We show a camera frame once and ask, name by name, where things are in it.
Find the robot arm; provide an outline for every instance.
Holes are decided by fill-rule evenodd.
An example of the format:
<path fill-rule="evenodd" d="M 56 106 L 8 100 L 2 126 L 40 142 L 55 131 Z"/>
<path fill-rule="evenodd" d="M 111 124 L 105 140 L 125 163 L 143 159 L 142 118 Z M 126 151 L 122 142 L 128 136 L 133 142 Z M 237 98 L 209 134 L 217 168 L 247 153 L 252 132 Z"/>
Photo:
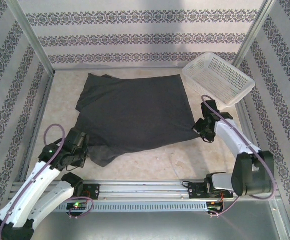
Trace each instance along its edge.
<path fill-rule="evenodd" d="M 11 205 L 21 194 L 25 186 L 33 181 L 10 212 L 3 227 L 4 239 L 30 240 L 38 225 L 62 202 L 72 196 L 79 197 L 83 191 L 83 180 L 73 173 L 63 176 L 61 182 L 46 196 L 41 198 L 50 183 L 67 166 L 83 167 L 87 158 L 89 136 L 72 128 L 68 133 L 64 146 L 55 160 L 33 181 L 34 176 L 46 165 L 58 149 L 60 140 L 44 147 L 39 161 L 26 180 L 25 184 L 13 199 L 0 210 L 0 227 L 10 211 Z"/>
<path fill-rule="evenodd" d="M 208 100 L 206 103 L 233 125 L 233 127 L 238 129 L 233 117 L 228 112 L 218 111 L 214 100 Z M 272 192 L 271 178 L 249 147 L 254 149 L 255 152 L 261 156 L 272 173 L 274 172 L 273 155 L 269 151 L 261 151 L 261 149 L 252 144 L 246 136 L 238 130 L 249 144 L 249 146 L 246 146 L 232 127 L 208 109 L 204 103 L 201 104 L 201 109 L 204 119 L 199 119 L 193 129 L 199 134 L 203 141 L 207 143 L 214 142 L 215 136 L 218 135 L 236 158 L 233 173 L 222 172 L 208 174 L 206 176 L 205 183 L 208 188 L 207 191 L 228 190 L 230 192 L 235 192 L 238 196 L 251 196 Z"/>

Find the floor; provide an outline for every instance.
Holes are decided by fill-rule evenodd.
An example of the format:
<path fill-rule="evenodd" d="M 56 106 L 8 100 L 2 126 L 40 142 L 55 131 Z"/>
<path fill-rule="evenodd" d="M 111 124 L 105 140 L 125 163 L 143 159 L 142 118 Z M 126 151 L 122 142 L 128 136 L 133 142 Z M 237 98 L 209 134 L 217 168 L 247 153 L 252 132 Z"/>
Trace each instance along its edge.
<path fill-rule="evenodd" d="M 57 71 L 48 98 L 38 139 L 29 166 L 32 172 L 38 156 L 44 148 L 43 136 L 51 124 L 61 124 L 66 131 L 75 125 L 79 112 L 75 110 L 83 91 L 88 73 L 98 76 L 110 75 L 121 79 L 150 78 L 180 74 L 177 68 L 154 69 L 107 69 L 90 71 Z M 201 97 L 184 82 L 189 104 L 195 121 L 202 117 Z M 226 109 L 240 126 L 236 108 Z M 61 137 L 61 131 L 53 127 L 47 136 L 47 143 Z M 84 168 L 72 172 L 84 180 L 177 180 L 203 179 L 213 172 L 232 172 L 235 159 L 225 143 L 218 137 L 208 144 L 197 138 L 154 150 L 125 154 L 106 167 L 100 167 L 87 159 Z M 64 170 L 57 180 L 67 172 Z"/>

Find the white plastic basket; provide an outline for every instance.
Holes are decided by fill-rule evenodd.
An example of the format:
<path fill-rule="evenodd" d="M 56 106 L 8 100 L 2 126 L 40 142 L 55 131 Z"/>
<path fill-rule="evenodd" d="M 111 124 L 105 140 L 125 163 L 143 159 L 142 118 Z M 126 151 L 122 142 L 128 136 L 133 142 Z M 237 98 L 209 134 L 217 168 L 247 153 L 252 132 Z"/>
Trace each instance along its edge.
<path fill-rule="evenodd" d="M 182 73 L 190 87 L 215 99 L 220 110 L 237 104 L 255 86 L 253 79 L 212 52 L 190 62 Z"/>

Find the damask pattern wall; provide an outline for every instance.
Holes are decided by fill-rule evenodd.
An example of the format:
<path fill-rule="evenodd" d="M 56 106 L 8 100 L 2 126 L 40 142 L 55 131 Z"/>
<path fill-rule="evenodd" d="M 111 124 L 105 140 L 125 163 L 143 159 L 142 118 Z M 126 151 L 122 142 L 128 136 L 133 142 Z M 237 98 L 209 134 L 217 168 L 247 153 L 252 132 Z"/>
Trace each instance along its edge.
<path fill-rule="evenodd" d="M 19 0 L 56 70 L 184 67 L 204 52 L 231 62 L 262 2 Z"/>
<path fill-rule="evenodd" d="M 50 76 L 0 0 L 0 209 L 33 141 Z"/>
<path fill-rule="evenodd" d="M 240 68 L 256 82 L 244 101 L 258 144 L 274 154 L 290 219 L 290 1 L 275 3 Z"/>

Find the dark gray cloth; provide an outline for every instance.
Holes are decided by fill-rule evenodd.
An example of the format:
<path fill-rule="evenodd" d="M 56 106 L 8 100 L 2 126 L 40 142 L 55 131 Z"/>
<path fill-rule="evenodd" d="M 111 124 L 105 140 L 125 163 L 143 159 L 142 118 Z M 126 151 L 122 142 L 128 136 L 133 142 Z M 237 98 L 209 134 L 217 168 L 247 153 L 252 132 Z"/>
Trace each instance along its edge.
<path fill-rule="evenodd" d="M 88 155 L 96 164 L 198 137 L 180 75 L 106 77 L 89 74 L 76 106 L 75 127 L 89 134 Z"/>

